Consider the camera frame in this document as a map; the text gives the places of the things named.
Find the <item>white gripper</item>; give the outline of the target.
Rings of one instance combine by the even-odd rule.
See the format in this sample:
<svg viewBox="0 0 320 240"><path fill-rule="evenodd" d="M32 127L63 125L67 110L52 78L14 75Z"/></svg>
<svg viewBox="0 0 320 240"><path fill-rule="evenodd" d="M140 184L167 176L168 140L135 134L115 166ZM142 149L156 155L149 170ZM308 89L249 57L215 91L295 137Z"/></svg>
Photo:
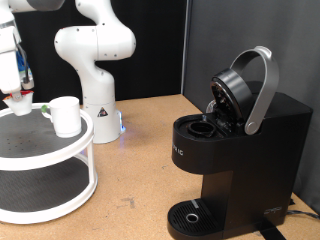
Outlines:
<svg viewBox="0 0 320 240"><path fill-rule="evenodd" d="M23 99L21 94L20 75L16 58L17 30L14 26L9 26L0 30L0 90L4 94L12 93L14 101Z"/></svg>

